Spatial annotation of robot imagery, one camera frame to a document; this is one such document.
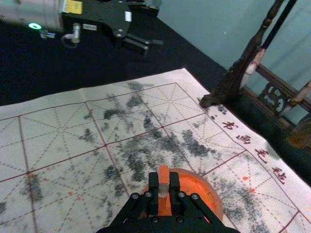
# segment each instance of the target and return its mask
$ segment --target black table surface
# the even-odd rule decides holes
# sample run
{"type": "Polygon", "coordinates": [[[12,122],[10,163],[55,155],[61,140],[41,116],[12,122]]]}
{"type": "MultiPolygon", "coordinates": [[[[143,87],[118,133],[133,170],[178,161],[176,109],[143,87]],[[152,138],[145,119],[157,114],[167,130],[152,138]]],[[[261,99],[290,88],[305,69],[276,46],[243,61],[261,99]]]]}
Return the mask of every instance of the black table surface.
{"type": "MultiPolygon", "coordinates": [[[[212,90],[225,72],[157,18],[133,14],[130,33],[163,40],[165,44],[153,46],[147,57],[143,57],[126,48],[114,48],[107,36],[83,31],[79,46],[70,50],[63,47],[59,37],[42,40],[37,31],[0,23],[0,106],[183,67],[206,89],[212,90]]],[[[311,184],[311,157],[286,142],[288,133],[279,129],[246,96],[226,106],[266,138],[280,157],[311,184]]]]}

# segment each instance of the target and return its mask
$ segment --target yellow label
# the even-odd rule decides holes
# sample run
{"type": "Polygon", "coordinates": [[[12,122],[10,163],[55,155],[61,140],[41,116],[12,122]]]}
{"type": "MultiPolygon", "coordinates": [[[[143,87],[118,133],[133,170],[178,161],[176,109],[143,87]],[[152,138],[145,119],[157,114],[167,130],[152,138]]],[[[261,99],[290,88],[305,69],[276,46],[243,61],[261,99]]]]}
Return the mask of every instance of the yellow label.
{"type": "Polygon", "coordinates": [[[64,12],[73,13],[73,14],[82,14],[82,2],[67,0],[64,12]]]}

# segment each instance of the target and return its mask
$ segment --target cable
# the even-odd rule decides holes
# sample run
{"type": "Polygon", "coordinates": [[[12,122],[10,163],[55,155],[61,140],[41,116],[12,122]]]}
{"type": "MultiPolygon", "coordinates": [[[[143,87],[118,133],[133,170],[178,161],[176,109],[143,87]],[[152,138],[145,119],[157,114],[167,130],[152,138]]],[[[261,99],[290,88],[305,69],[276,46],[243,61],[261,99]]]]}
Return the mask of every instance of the cable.
{"type": "Polygon", "coordinates": [[[73,38],[73,35],[72,35],[72,34],[63,35],[62,38],[61,38],[62,44],[63,44],[66,48],[68,48],[68,49],[75,49],[75,48],[78,46],[78,44],[74,44],[74,43],[73,43],[74,45],[66,44],[65,39],[70,40],[70,39],[72,39],[72,38],[73,38]]]}

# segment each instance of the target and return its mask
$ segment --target green indicator light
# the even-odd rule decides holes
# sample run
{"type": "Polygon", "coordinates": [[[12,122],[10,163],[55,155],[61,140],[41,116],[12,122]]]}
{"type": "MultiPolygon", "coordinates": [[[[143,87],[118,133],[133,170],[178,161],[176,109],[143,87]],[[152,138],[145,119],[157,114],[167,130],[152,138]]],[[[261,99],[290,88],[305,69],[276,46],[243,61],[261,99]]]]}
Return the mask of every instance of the green indicator light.
{"type": "Polygon", "coordinates": [[[42,28],[42,27],[41,27],[39,24],[37,24],[37,23],[30,23],[30,24],[28,24],[28,27],[30,27],[30,28],[32,28],[32,29],[36,29],[36,30],[39,30],[39,29],[42,28]]]}

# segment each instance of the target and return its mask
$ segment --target orange object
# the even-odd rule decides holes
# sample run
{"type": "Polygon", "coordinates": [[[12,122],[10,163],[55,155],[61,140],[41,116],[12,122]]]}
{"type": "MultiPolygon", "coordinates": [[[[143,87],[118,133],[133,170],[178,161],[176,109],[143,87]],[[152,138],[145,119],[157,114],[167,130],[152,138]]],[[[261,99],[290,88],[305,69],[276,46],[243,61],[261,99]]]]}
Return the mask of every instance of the orange object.
{"type": "Polygon", "coordinates": [[[170,171],[169,171],[169,167],[165,166],[165,165],[160,165],[159,166],[158,177],[159,177],[159,185],[161,185],[161,184],[170,184],[170,171]]]}
{"type": "MultiPolygon", "coordinates": [[[[158,173],[159,184],[160,181],[162,182],[164,179],[167,180],[166,174],[168,174],[167,185],[169,185],[169,173],[167,173],[166,168],[161,167],[162,166],[160,166],[158,173]]],[[[198,176],[194,172],[181,168],[173,168],[170,169],[169,171],[178,173],[181,191],[184,191],[187,195],[190,195],[192,193],[199,194],[201,199],[213,211],[213,213],[217,216],[217,218],[219,218],[220,220],[223,219],[224,211],[221,200],[217,195],[216,191],[213,189],[213,187],[205,179],[198,176]]],[[[159,216],[172,215],[169,195],[167,195],[164,198],[159,197],[158,215],[159,216]]]]}

